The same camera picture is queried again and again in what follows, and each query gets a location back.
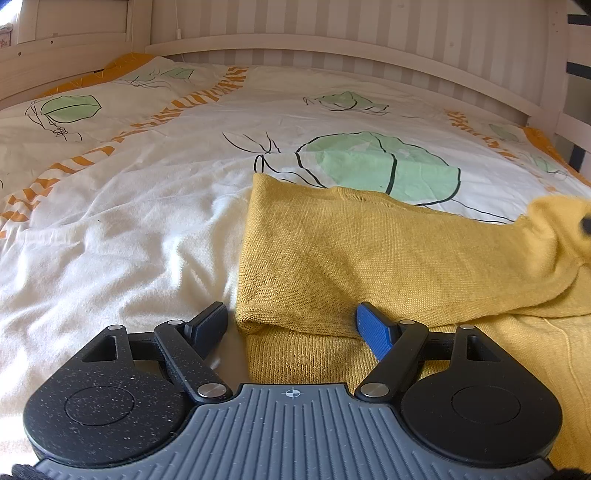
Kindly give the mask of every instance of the cord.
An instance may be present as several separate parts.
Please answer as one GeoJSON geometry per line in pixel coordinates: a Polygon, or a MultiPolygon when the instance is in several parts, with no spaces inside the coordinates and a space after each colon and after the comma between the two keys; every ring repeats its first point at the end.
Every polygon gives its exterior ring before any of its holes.
{"type": "MultiPolygon", "coordinates": [[[[178,26],[178,0],[174,0],[174,13],[177,20],[177,40],[182,40],[183,36],[181,35],[181,28],[178,26]]],[[[183,63],[185,63],[184,53],[181,53],[181,58],[183,59],[183,63]]]]}

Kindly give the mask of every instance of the bed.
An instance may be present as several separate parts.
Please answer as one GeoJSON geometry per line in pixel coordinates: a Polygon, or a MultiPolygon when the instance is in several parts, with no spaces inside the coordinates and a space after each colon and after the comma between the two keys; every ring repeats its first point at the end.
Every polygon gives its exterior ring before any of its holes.
{"type": "MultiPolygon", "coordinates": [[[[233,310],[253,172],[500,225],[538,196],[591,198],[553,146],[591,152],[563,112],[567,9],[24,0],[0,50],[0,472],[35,461],[24,403],[105,326],[233,310]]],[[[235,327],[209,361],[248,381],[235,327]]],[[[568,415],[562,448],[588,443],[591,412],[568,415]]]]}

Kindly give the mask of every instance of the orange stripe pattern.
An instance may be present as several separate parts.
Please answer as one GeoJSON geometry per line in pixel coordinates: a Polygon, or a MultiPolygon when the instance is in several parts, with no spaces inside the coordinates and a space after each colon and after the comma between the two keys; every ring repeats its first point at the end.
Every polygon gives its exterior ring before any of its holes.
{"type": "Polygon", "coordinates": [[[189,93],[180,99],[173,100],[169,106],[162,109],[159,113],[152,115],[147,121],[137,124],[132,124],[129,131],[123,131],[113,137],[108,143],[111,145],[103,145],[101,147],[90,150],[83,155],[77,155],[66,161],[54,163],[45,172],[51,175],[51,178],[38,178],[33,180],[31,187],[16,192],[8,199],[7,210],[0,213],[0,239],[6,238],[6,230],[2,230],[5,224],[10,220],[11,222],[26,222],[29,218],[18,211],[12,210],[14,206],[19,204],[29,211],[33,211],[40,203],[41,198],[47,197],[51,192],[52,186],[60,180],[83,170],[86,167],[94,165],[97,161],[102,160],[105,156],[110,156],[115,150],[131,135],[137,135],[149,131],[151,128],[159,127],[170,122],[173,118],[177,118],[188,108],[193,108],[207,103],[215,103],[227,94],[232,93],[242,88],[242,82],[246,79],[247,69],[240,69],[239,67],[230,67],[226,74],[222,77],[214,87],[209,90],[200,90],[198,92],[189,93]],[[42,190],[34,188],[39,185],[42,190]]]}
{"type": "MultiPolygon", "coordinates": [[[[480,138],[481,140],[483,140],[485,142],[486,146],[488,148],[490,148],[491,150],[502,155],[507,160],[519,165],[520,167],[524,166],[523,162],[519,159],[519,157],[517,155],[514,155],[506,148],[501,147],[501,145],[499,144],[499,142],[497,140],[493,139],[492,137],[487,137],[486,135],[476,132],[468,123],[468,118],[466,117],[466,115],[464,115],[461,112],[452,112],[450,110],[445,110],[445,111],[447,113],[447,116],[451,120],[453,127],[458,127],[460,130],[467,132],[467,133],[473,135],[474,137],[480,138]]],[[[533,171],[532,169],[527,169],[527,171],[530,172],[540,182],[540,184],[544,187],[544,190],[546,190],[548,193],[557,193],[558,192],[556,187],[554,187],[553,185],[548,183],[541,174],[533,171]]]]}

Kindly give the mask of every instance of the metal pin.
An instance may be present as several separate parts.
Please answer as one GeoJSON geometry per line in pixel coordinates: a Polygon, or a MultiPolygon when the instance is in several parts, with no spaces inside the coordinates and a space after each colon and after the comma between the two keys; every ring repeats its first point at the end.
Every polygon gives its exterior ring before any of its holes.
{"type": "Polygon", "coordinates": [[[359,389],[361,394],[364,397],[368,398],[380,398],[388,395],[390,389],[384,385],[383,383],[366,383],[365,385],[361,385],[359,389]]]}
{"type": "Polygon", "coordinates": [[[221,383],[206,383],[197,389],[197,393],[203,398],[223,397],[228,389],[221,383]]]}

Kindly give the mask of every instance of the wall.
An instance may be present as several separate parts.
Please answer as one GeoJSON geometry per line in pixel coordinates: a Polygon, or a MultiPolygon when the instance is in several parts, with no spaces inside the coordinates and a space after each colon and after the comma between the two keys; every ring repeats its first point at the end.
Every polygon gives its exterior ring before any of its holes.
{"type": "Polygon", "coordinates": [[[22,0],[18,42],[85,33],[124,33],[125,0],[22,0]]]}
{"type": "MultiPolygon", "coordinates": [[[[299,33],[348,38],[429,57],[539,103],[547,45],[541,0],[177,0],[183,38],[299,33]]],[[[173,0],[154,0],[152,43],[175,39],[173,0]]],[[[225,51],[187,61],[279,64],[369,74],[450,95],[513,121],[524,116],[451,82],[396,66],[322,53],[225,51]]]]}

